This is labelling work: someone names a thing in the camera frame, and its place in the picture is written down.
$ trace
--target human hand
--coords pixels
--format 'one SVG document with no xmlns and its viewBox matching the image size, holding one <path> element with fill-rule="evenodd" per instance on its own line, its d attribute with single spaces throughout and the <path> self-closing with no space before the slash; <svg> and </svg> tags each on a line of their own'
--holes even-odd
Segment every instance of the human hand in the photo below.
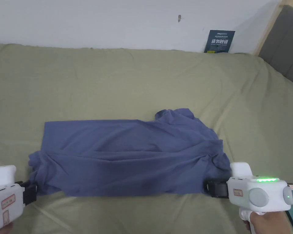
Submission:
<svg viewBox="0 0 293 234">
<path fill-rule="evenodd" d="M 251 223 L 254 225 L 256 234 L 289 234 L 291 229 L 282 211 L 267 212 L 264 215 L 259 215 L 252 212 L 250 215 Z M 250 223 L 247 222 L 247 229 L 250 230 Z"/>
<path fill-rule="evenodd" d="M 13 228 L 13 223 L 9 223 L 8 225 L 0 229 L 0 234 L 8 234 L 9 232 L 11 232 L 12 228 Z"/>
</svg>

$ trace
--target bed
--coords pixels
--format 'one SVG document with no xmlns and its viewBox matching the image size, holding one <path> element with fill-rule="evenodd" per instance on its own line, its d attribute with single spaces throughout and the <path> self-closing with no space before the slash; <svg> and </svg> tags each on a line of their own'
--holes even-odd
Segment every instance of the bed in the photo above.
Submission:
<svg viewBox="0 0 293 234">
<path fill-rule="evenodd" d="M 0 165 L 29 175 L 46 121 L 152 120 L 189 108 L 223 139 L 230 161 L 293 183 L 293 8 L 258 56 L 0 44 Z M 13 233 L 248 233 L 238 207 L 203 194 L 39 197 Z"/>
</svg>

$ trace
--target green led light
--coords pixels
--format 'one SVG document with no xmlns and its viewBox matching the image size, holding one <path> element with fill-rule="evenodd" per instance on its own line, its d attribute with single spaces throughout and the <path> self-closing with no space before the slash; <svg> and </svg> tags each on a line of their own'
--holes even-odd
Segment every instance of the green led light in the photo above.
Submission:
<svg viewBox="0 0 293 234">
<path fill-rule="evenodd" d="M 277 179 L 276 178 L 271 178 L 271 179 L 257 179 L 256 181 L 258 182 L 270 182 L 270 181 L 276 181 Z"/>
</svg>

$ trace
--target blue t-shirt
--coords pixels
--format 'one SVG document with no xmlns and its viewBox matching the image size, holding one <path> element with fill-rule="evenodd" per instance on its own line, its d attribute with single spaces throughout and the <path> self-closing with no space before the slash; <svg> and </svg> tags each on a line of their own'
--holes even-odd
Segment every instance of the blue t-shirt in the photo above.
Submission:
<svg viewBox="0 0 293 234">
<path fill-rule="evenodd" d="M 189 109 L 161 110 L 149 122 L 46 122 L 29 166 L 39 195 L 201 193 L 205 179 L 230 177 L 222 140 Z"/>
</svg>

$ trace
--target upholstered headboard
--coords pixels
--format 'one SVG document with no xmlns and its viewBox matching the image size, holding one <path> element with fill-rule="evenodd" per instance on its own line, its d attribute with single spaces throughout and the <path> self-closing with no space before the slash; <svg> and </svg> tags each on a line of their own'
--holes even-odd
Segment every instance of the upholstered headboard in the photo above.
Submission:
<svg viewBox="0 0 293 234">
<path fill-rule="evenodd" d="M 293 7 L 283 7 L 259 57 L 293 82 Z"/>
</svg>

